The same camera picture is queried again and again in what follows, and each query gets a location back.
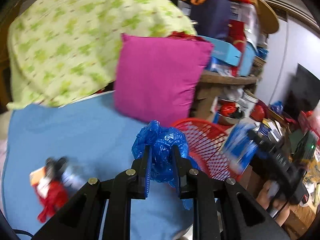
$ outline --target black electronic device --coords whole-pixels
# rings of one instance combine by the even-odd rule
[[[269,179],[276,181],[279,185],[279,190],[270,201],[267,211],[272,212],[272,204],[276,198],[283,198],[292,205],[297,205],[300,202],[307,203],[309,193],[302,182],[306,174],[305,166],[298,162],[290,163],[283,154],[280,143],[272,143],[252,130],[248,131],[248,137],[258,145],[260,151],[258,155],[263,159],[262,164],[269,174]],[[302,139],[299,142],[298,150],[306,149],[307,143],[308,140]]]
[[[301,111],[315,109],[320,100],[319,86],[320,80],[298,64],[296,75],[290,82],[283,111],[297,120]]]

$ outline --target wooden table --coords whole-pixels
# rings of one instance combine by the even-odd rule
[[[207,119],[210,108],[216,96],[222,93],[225,86],[244,86],[254,84],[257,77],[224,77],[216,72],[204,70],[198,85],[196,86],[195,98],[190,110],[190,117]]]

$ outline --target dark blue bag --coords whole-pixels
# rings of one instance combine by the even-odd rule
[[[190,19],[198,22],[198,35],[224,40],[231,14],[229,0],[191,0]]]

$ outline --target pink pillow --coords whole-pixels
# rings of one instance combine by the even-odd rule
[[[144,122],[169,127],[187,118],[195,86],[213,45],[206,41],[122,34],[115,82],[115,107]]]

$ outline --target blue bed sheet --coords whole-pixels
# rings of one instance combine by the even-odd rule
[[[3,176],[3,202],[8,222],[32,234],[42,207],[29,183],[31,171],[52,156],[76,159],[87,176],[111,179],[131,167],[131,147],[145,123],[114,110],[113,93],[62,108],[30,105],[14,111]],[[131,239],[165,240],[192,223],[168,184],[151,181],[146,200],[132,200]]]

